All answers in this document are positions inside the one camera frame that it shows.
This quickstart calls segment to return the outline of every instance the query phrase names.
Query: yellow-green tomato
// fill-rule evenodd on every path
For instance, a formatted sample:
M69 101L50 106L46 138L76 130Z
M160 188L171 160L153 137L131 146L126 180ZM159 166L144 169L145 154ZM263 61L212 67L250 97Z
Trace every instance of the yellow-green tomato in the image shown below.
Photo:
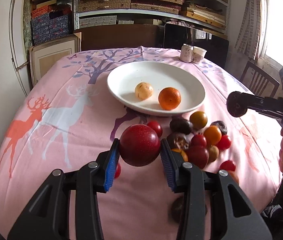
M154 88L151 84L146 82L139 83L135 88L135 95L140 100L146 100L150 98L154 93Z

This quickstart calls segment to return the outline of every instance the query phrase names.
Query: pink tablecloth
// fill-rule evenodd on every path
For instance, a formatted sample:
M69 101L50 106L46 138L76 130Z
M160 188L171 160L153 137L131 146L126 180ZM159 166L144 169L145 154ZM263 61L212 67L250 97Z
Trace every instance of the pink tablecloth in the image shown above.
M207 113L208 124L223 120L233 140L231 148L206 170L216 172L223 161L233 160L241 188L263 210L281 180L279 124L252 110L242 118L231 117L226 110L228 94L248 89L208 60L187 64L179 55L174 49L144 47L85 51L62 58L49 70L18 110L0 149L0 233L4 237L52 170L78 170L108 150L112 140L132 124L157 120L163 136L170 133L171 118L127 109L109 93L109 72L132 61L161 61L200 80L206 90L200 110ZM141 168L119 162L121 176L109 193L98 195L105 239L175 239L178 225L168 213L177 196L167 185L160 158ZM73 214L71 239L75 239Z

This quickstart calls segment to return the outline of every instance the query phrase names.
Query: white cup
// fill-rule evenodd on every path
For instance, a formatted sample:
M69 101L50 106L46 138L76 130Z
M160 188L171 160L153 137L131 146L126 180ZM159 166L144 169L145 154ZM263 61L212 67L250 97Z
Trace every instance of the white cup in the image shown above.
M199 64L206 55L206 50L200 47L194 47L193 50L193 62Z

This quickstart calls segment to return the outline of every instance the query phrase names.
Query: chair backrest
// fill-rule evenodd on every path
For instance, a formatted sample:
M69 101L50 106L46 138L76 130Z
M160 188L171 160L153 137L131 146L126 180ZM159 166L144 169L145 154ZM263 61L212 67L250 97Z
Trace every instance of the chair backrest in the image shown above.
M243 82L249 68L252 68L254 70L252 80L250 82L250 85L248 86L250 91L253 92L256 96L261 96L268 83L270 82L274 85L274 89L270 94L270 97L273 98L278 90L279 82L250 61L247 62L239 81Z

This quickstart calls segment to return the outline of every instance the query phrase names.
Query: white plate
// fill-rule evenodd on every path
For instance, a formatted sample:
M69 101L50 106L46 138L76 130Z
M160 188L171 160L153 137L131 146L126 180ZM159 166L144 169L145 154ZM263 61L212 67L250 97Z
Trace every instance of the white plate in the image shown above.
M154 88L153 95L140 101L135 87L147 82ZM172 116L197 109L205 99L205 89L200 81L187 71L160 62L139 61L121 65L108 76L107 85L112 95L125 106L138 112L156 116ZM163 110L158 102L160 91L173 87L181 94L180 105L171 111Z

